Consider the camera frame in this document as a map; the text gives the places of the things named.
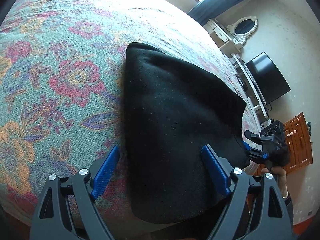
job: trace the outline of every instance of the black sleeve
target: black sleeve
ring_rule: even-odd
[[[288,198],[284,202],[285,202],[285,205],[287,206],[287,211],[289,214],[290,223],[293,228],[293,205],[292,205],[292,200],[291,200],[291,196],[290,196],[289,192],[288,192]]]

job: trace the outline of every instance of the television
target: television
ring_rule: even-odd
[[[250,60],[247,64],[258,92],[267,105],[289,92],[291,88],[276,65],[265,52]]]

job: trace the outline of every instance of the silver screw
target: silver screw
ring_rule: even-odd
[[[233,169],[233,172],[235,173],[235,174],[241,174],[242,173],[242,170],[240,169],[240,168],[234,168]]]
[[[88,173],[88,170],[87,169],[81,169],[80,171],[79,171],[79,174],[80,175],[86,175]]]
[[[273,178],[273,175],[268,172],[268,173],[266,173],[266,178],[267,178],[267,179],[272,179],[272,178]]]
[[[55,180],[57,178],[56,174],[51,174],[49,180]]]

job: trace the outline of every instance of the folded black garment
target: folded black garment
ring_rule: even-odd
[[[124,133],[132,212],[151,223],[202,214],[218,196],[201,160],[210,144],[233,167],[248,158],[246,103],[222,80],[142,43],[130,43],[124,71]]]

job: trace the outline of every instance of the bed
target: bed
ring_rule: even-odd
[[[6,212],[31,225],[46,177],[73,175],[119,145],[120,161],[96,201],[110,231],[127,237],[168,226],[143,222],[130,208],[122,115],[130,42],[191,62],[246,98],[206,30],[164,0],[17,0],[0,27],[0,202]],[[258,132],[249,107],[242,129]]]

